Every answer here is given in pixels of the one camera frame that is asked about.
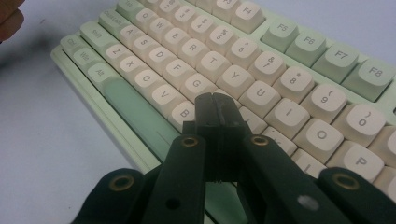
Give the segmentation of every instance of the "finger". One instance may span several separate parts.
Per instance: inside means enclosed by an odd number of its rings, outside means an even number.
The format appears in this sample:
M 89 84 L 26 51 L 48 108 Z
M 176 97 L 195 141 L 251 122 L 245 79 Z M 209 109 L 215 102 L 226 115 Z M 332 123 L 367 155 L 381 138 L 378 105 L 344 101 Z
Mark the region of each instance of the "finger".
M 0 0 L 0 23 L 10 17 L 24 0 Z
M 0 24 L 0 41 L 4 41 L 12 37 L 23 23 L 24 17 L 17 9 L 12 13 L 6 21 Z

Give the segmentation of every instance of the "spacebar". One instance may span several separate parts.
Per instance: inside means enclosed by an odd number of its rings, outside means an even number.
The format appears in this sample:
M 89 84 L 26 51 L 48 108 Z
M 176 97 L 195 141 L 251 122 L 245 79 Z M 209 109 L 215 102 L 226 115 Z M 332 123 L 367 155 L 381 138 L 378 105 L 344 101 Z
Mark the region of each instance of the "spacebar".
M 107 82 L 104 96 L 148 148 L 164 161 L 180 133 L 123 79 Z M 205 209 L 218 223 L 247 223 L 236 190 L 229 183 L 206 185 Z

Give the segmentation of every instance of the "keyboard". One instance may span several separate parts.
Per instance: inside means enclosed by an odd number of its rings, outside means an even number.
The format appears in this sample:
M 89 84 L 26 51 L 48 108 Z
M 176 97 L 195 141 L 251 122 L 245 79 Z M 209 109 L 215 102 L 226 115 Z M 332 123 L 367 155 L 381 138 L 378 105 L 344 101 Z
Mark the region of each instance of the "keyboard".
M 395 67 L 254 2 L 120 0 L 51 57 L 143 173 L 220 92 L 307 174 L 345 167 L 396 202 Z M 233 184 L 208 183 L 205 210 L 247 223 Z

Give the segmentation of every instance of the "mechanical keyboard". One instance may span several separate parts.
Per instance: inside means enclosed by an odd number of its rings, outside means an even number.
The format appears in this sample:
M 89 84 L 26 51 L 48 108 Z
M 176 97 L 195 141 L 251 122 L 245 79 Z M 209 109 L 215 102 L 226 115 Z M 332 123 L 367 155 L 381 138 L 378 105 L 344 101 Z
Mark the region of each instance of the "mechanical keyboard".
M 345 167 L 396 202 L 396 69 L 254 2 L 120 0 L 51 57 L 143 173 L 222 92 L 306 173 Z M 233 184 L 208 183 L 205 209 L 247 223 Z

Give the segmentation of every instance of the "white table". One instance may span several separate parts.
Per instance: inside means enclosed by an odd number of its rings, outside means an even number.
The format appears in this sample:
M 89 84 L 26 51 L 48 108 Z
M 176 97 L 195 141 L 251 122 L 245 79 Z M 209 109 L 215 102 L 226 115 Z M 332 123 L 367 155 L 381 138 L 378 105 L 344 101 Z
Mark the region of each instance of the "white table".
M 69 223 L 99 179 L 133 167 L 50 58 L 116 0 L 26 1 L 0 45 L 0 223 Z M 393 0 L 256 2 L 396 65 Z

